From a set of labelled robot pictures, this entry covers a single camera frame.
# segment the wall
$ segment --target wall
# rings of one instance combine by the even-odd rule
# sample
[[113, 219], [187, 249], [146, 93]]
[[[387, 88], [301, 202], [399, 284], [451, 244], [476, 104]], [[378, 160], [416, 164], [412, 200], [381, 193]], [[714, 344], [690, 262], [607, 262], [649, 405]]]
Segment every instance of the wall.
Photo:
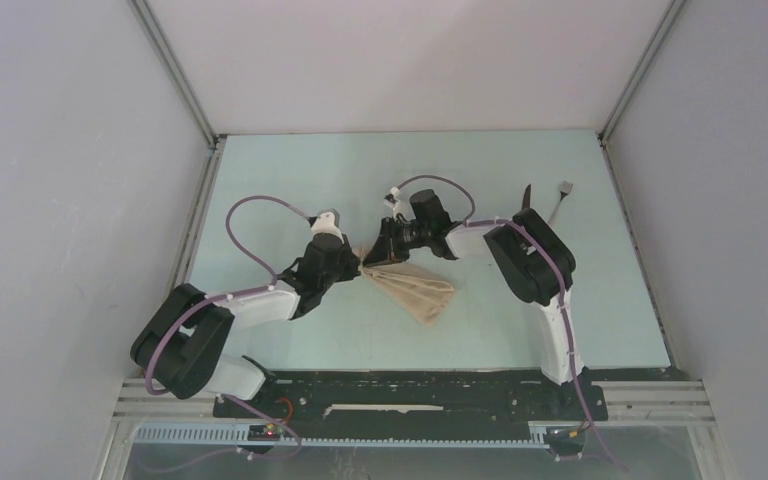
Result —
[[127, 2], [0, 2], [0, 478], [91, 476], [205, 154]]
[[154, 0], [221, 133], [583, 128], [669, 0]]
[[610, 152], [680, 358], [768, 478], [768, 2], [691, 1]]

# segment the robotic arm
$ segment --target robotic arm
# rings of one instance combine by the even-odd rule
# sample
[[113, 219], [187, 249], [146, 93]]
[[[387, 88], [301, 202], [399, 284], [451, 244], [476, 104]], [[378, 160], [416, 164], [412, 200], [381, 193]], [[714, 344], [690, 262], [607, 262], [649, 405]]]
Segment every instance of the robotic arm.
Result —
[[[339, 229], [334, 210], [310, 219], [313, 238], [299, 257], [278, 275], [275, 285], [244, 296], [229, 295], [196, 312], [175, 332], [160, 353], [154, 377], [178, 398], [199, 391], [251, 399], [270, 373], [242, 352], [225, 349], [228, 336], [240, 329], [304, 316], [337, 282], [359, 275], [360, 260]], [[131, 358], [148, 368], [151, 357], [174, 323], [207, 295], [190, 284], [174, 288], [131, 347]]]
[[[534, 247], [509, 225], [494, 221], [468, 225], [453, 222], [439, 197], [430, 189], [411, 195], [410, 205], [415, 218], [408, 221], [404, 215], [404, 204], [398, 199], [399, 193], [394, 188], [385, 197], [385, 205], [393, 210], [393, 216], [381, 220], [378, 239], [364, 259], [364, 265], [404, 262], [410, 258], [410, 250], [421, 247], [429, 247], [434, 255], [447, 260], [492, 254], [513, 294], [524, 303], [536, 303], [543, 313], [540, 322], [544, 345], [540, 362], [543, 374], [558, 385], [570, 382], [571, 349], [560, 311], [560, 285]], [[564, 308], [568, 309], [571, 275], [575, 270], [572, 253], [531, 208], [526, 207], [514, 215], [512, 221], [525, 228], [560, 269], [567, 287]], [[578, 375], [583, 363], [577, 352], [575, 365], [575, 374]]]

